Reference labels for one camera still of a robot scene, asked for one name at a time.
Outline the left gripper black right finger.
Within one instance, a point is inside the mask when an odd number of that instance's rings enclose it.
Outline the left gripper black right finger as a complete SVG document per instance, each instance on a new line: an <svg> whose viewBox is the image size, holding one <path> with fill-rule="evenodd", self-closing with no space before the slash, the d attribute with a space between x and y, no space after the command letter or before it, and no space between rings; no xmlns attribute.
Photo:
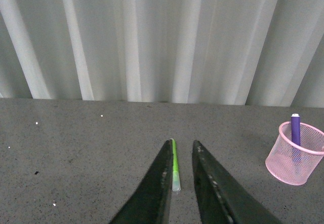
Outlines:
<svg viewBox="0 0 324 224"><path fill-rule="evenodd" d="M193 142L192 167L202 223L281 223L198 140Z"/></svg>

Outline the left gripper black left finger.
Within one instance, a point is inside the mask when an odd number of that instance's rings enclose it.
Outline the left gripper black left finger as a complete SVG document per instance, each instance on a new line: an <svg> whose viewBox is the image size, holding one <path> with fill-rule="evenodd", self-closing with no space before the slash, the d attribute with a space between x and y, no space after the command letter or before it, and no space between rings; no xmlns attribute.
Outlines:
<svg viewBox="0 0 324 224"><path fill-rule="evenodd" d="M168 223L173 180L173 146L163 144L135 192L111 223Z"/></svg>

